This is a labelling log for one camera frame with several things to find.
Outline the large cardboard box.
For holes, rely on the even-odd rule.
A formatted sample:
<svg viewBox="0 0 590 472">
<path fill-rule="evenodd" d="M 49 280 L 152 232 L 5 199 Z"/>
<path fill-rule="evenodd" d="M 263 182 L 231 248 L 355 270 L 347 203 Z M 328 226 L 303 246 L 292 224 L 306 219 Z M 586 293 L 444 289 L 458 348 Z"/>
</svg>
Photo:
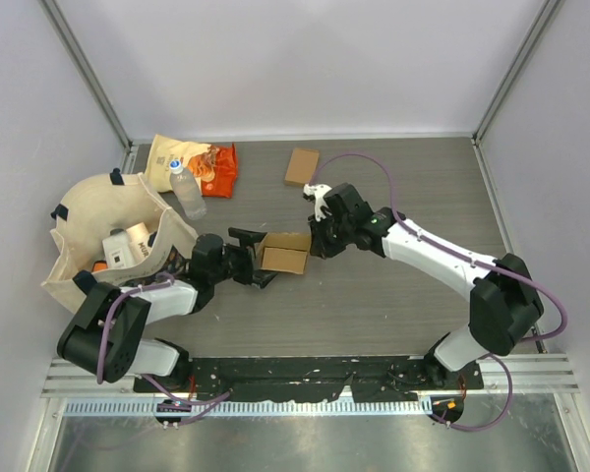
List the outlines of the large cardboard box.
<svg viewBox="0 0 590 472">
<path fill-rule="evenodd" d="M 302 275 L 311 242 L 310 234 L 267 233 L 259 245 L 260 269 Z"/>
</svg>

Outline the small cardboard box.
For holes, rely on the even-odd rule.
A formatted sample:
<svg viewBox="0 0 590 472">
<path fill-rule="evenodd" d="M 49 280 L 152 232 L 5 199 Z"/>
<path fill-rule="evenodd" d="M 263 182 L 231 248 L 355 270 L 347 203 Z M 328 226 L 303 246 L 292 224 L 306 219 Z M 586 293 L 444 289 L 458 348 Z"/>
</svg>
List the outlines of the small cardboard box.
<svg viewBox="0 0 590 472">
<path fill-rule="evenodd" d="M 298 187 L 309 183 L 317 170 L 319 159 L 320 152 L 318 150 L 294 148 L 286 169 L 284 183 Z"/>
</svg>

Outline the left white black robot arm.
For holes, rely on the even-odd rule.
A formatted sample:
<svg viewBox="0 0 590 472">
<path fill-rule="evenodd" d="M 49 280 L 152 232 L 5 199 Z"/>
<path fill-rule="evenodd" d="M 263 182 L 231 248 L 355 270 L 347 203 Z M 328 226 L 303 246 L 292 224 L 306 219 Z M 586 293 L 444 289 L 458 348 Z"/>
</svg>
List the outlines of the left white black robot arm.
<svg viewBox="0 0 590 472">
<path fill-rule="evenodd" d="M 237 242 L 201 235 L 187 260 L 148 285 L 93 284 L 59 338 L 58 356 L 94 375 L 99 384 L 134 376 L 170 392 L 182 390 L 191 377 L 190 354 L 170 341 L 145 338 L 147 325 L 199 312 L 223 281 L 264 288 L 277 276 L 257 264 L 263 232 L 229 228 L 228 235 Z"/>
</svg>

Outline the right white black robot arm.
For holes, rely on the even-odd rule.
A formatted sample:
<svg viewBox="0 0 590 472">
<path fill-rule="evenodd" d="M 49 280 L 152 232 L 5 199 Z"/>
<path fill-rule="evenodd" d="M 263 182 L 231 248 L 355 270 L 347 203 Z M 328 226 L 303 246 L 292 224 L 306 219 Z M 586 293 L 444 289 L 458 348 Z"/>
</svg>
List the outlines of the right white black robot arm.
<svg viewBox="0 0 590 472">
<path fill-rule="evenodd" d="M 495 259 L 453 245 L 389 207 L 372 210 L 351 184 L 307 184 L 303 196 L 314 205 L 308 219 L 312 256 L 333 258 L 354 245 L 413 266 L 468 302 L 467 324 L 445 334 L 424 357 L 424 374 L 434 387 L 450 386 L 487 354 L 508 355 L 544 313 L 518 256 Z"/>
</svg>

